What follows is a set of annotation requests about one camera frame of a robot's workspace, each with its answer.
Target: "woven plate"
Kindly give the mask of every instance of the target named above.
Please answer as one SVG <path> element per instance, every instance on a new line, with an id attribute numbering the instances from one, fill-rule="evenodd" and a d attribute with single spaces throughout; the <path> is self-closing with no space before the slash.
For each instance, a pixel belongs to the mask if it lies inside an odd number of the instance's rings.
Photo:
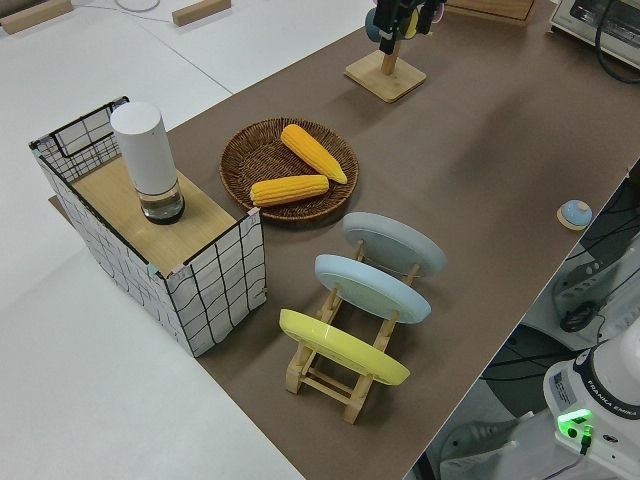
<path id="1" fill-rule="evenodd" d="M 283 222 L 318 220 L 343 205 L 358 181 L 358 160 L 347 142 L 327 127 L 308 120 L 274 118 L 254 123 L 238 132 L 220 159 L 220 177 L 227 192 L 247 210 L 253 208 L 251 185 L 260 180 L 317 172 L 280 140 L 284 127 L 295 123 L 304 128 L 340 163 L 347 183 L 329 181 L 324 195 L 285 205 L 263 207 L 264 217 Z"/>

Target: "yellow corn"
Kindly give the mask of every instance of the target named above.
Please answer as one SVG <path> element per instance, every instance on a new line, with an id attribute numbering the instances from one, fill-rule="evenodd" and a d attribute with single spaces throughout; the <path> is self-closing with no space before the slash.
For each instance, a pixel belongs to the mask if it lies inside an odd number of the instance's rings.
<path id="1" fill-rule="evenodd" d="M 324 175 L 295 175 L 256 182 L 249 196 L 256 207 L 270 207 L 322 195 L 328 190 L 329 179 Z"/>
<path id="2" fill-rule="evenodd" d="M 338 183 L 347 183 L 347 176 L 334 156 L 299 125 L 292 123 L 284 127 L 280 140 L 318 173 Z"/>

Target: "brown tabletop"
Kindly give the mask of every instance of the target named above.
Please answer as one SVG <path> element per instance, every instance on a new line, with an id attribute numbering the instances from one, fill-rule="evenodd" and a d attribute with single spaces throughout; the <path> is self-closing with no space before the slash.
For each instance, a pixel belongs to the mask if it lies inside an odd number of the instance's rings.
<path id="1" fill-rule="evenodd" d="M 445 16 L 402 45 L 428 77 L 394 104 L 343 75 L 376 48 L 358 31 L 170 132 L 180 170 L 239 216 L 218 175 L 233 135 L 280 116 L 322 123 L 360 162 L 348 210 L 407 223 L 448 256 L 414 283 L 433 313 L 399 325 L 387 350 L 410 377 L 374 385 L 349 425 L 331 398 L 285 391 L 296 344 L 278 313 L 315 314 L 326 296 L 315 257 L 351 247 L 338 221 L 265 227 L 268 301 L 199 361 L 305 477 L 402 478 L 579 239 L 557 208 L 581 199 L 599 211 L 635 163 L 640 91 L 608 77 L 587 45 L 548 34 L 552 7 L 527 28 Z M 352 308 L 337 322 L 365 337 L 378 327 Z"/>

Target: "plate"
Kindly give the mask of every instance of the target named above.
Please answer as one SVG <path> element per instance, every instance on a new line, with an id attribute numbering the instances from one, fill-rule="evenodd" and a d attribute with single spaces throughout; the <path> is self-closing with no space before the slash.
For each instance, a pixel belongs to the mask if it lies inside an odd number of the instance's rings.
<path id="1" fill-rule="evenodd" d="M 431 313 L 422 295 L 371 265 L 337 255 L 319 255 L 315 270 L 327 289 L 338 287 L 340 298 L 380 318 L 389 320 L 398 312 L 398 323 L 420 323 Z"/>
<path id="2" fill-rule="evenodd" d="M 429 237 L 382 215 L 349 213 L 342 219 L 342 233 L 354 247 L 358 240 L 364 241 L 367 259 L 402 275 L 416 263 L 419 277 L 435 275 L 447 264 L 446 255 Z"/>
<path id="3" fill-rule="evenodd" d="M 287 125 L 295 123 L 331 153 L 347 175 L 345 185 L 329 181 L 324 195 L 285 205 L 263 207 L 262 215 L 280 222 L 319 220 L 349 200 L 358 181 L 358 160 L 349 144 L 331 129 L 297 118 L 274 118 L 250 125 L 227 144 L 220 159 L 220 178 L 231 197 L 247 210 L 253 208 L 251 185 L 261 180 L 317 174 L 280 140 Z"/>
<path id="4" fill-rule="evenodd" d="M 385 385 L 400 385 L 409 376 L 409 370 L 386 353 L 302 313 L 281 310 L 280 328 L 320 355 Z"/>

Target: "green light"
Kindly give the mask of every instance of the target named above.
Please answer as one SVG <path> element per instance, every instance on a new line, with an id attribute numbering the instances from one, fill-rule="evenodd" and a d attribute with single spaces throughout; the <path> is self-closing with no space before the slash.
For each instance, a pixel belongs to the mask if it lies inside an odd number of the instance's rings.
<path id="1" fill-rule="evenodd" d="M 569 436 L 568 432 L 570 428 L 576 429 L 587 418 L 591 417 L 591 415 L 593 415 L 591 410 L 587 408 L 581 408 L 573 412 L 558 415 L 558 428 L 564 435 Z M 584 426 L 583 434 L 591 435 L 591 427 L 589 425 Z"/>

